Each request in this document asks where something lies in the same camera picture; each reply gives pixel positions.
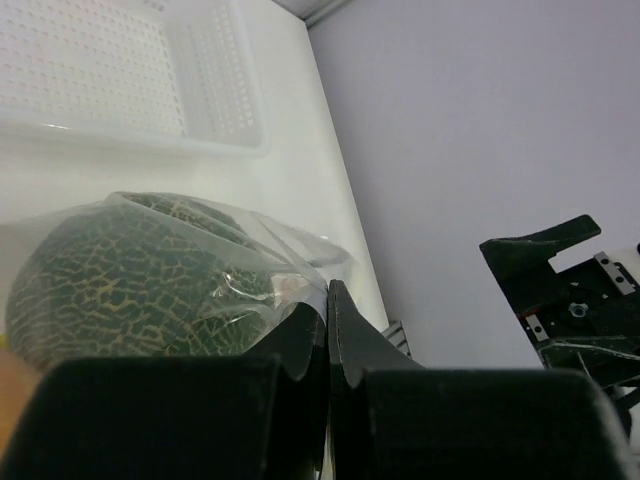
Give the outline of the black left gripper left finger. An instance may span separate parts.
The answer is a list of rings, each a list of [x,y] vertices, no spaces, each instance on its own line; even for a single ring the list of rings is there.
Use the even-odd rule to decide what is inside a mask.
[[[326,327],[300,304],[229,357],[66,361],[1,459],[5,479],[312,479],[326,431]]]

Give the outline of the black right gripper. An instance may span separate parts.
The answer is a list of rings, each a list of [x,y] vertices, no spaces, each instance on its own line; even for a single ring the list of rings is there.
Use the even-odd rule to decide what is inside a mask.
[[[574,369],[614,400],[639,398],[639,251],[599,252],[564,271],[550,260],[602,233],[588,214],[479,250],[546,368]]]

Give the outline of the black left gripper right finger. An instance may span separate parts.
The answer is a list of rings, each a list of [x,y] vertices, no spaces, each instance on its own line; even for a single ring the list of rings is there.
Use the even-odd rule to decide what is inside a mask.
[[[328,289],[338,479],[629,479],[618,412],[571,370],[427,368]]]

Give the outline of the green netted fake melon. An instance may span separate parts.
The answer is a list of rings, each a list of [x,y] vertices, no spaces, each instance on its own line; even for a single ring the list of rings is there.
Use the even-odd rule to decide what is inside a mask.
[[[271,277],[229,214],[180,194],[119,192],[27,257],[5,307],[10,351],[38,370],[97,356],[234,356],[271,327]]]

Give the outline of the clear zip top bag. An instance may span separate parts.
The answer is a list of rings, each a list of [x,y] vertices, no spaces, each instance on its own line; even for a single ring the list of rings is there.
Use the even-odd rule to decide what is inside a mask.
[[[111,195],[119,192],[133,191],[116,191],[93,203],[7,221],[2,224],[1,270],[5,277],[5,286],[1,294],[1,327],[6,342],[5,307],[9,290],[27,257],[62,220],[85,209],[100,206]],[[354,260],[348,252],[315,235],[292,228],[251,210],[188,195],[184,196],[200,200],[231,215],[246,231],[248,238],[254,244],[255,252],[240,257],[238,264],[269,274],[273,283],[275,299],[273,323],[259,340],[283,321],[295,305],[308,303],[320,307],[326,297],[329,279],[339,273],[349,272],[353,266]]]

